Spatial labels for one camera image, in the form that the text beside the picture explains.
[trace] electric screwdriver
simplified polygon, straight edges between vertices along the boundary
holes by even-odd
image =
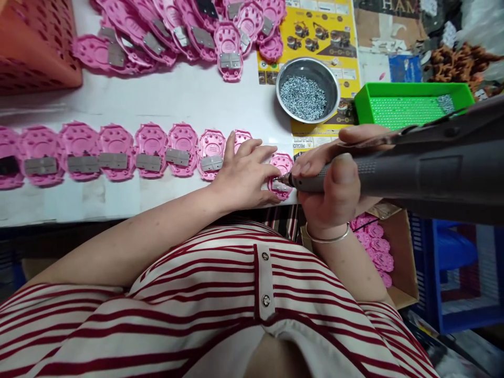
[[[383,144],[395,147],[370,152]],[[504,224],[504,95],[421,127],[342,143],[344,152],[357,163],[362,195],[390,199],[423,217]],[[316,177],[287,174],[277,180],[323,192],[329,167]]]

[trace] pink parts pile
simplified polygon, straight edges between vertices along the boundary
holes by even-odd
[[[102,16],[97,35],[72,46],[84,65],[105,74],[143,75],[172,67],[178,56],[217,64],[224,81],[242,77],[243,60],[257,45],[277,61],[285,0],[90,0]]]
[[[367,251],[383,283],[389,288],[392,286],[392,278],[388,273],[394,270],[394,259],[390,254],[390,244],[383,239],[383,228],[377,219],[365,213],[350,222],[350,228],[354,230],[356,238]]]
[[[235,151],[252,138],[248,131],[236,130]],[[226,137],[218,130],[205,130],[198,138],[187,123],[175,123],[166,133],[155,123],[140,126],[133,137],[118,124],[102,126],[100,132],[74,121],[59,133],[42,126],[23,129],[21,135],[0,127],[0,190],[21,187],[27,177],[31,185],[61,184],[67,173],[74,181],[97,179],[102,173],[113,182],[131,179],[138,169],[144,179],[163,177],[169,167],[175,177],[192,176],[198,170],[212,181],[222,167]],[[270,163],[285,174],[292,168],[288,154],[276,153]],[[280,200],[289,198],[292,188],[273,180],[268,188]]]

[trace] pile of screws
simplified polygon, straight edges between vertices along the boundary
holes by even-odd
[[[314,80],[304,76],[287,79],[280,89],[285,107],[295,116],[307,121],[323,116],[327,104],[325,95]]]
[[[455,111],[455,106],[453,105],[452,97],[449,94],[439,96],[437,102],[445,114],[451,114]]]

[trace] stainless steel bowl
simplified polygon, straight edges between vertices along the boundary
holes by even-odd
[[[319,119],[309,121],[303,118],[299,118],[296,115],[292,114],[282,102],[282,98],[280,97],[280,89],[287,79],[296,76],[304,76],[307,79],[314,80],[315,82],[317,82],[320,89],[322,89],[326,93],[326,109],[324,110],[322,117],[320,117]],[[319,60],[308,57],[301,57],[290,60],[280,69],[280,72],[277,76],[276,90],[277,99],[280,102],[280,105],[282,105],[282,108],[285,110],[285,112],[295,120],[303,123],[320,123],[327,121],[338,110],[338,104],[340,103],[341,98],[340,86],[332,71]]]

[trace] bangle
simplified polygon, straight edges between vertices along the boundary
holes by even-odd
[[[350,233],[350,222],[347,222],[346,226],[347,226],[346,227],[346,231],[345,231],[345,233],[343,235],[338,236],[337,238],[334,238],[334,239],[324,240],[324,239],[317,239],[317,238],[314,238],[313,236],[311,236],[310,233],[308,232],[308,222],[306,222],[306,235],[308,235],[308,237],[310,238],[310,240],[312,242],[315,242],[315,243],[318,243],[318,244],[335,243],[335,242],[339,242],[342,239],[345,239],[345,237]]]

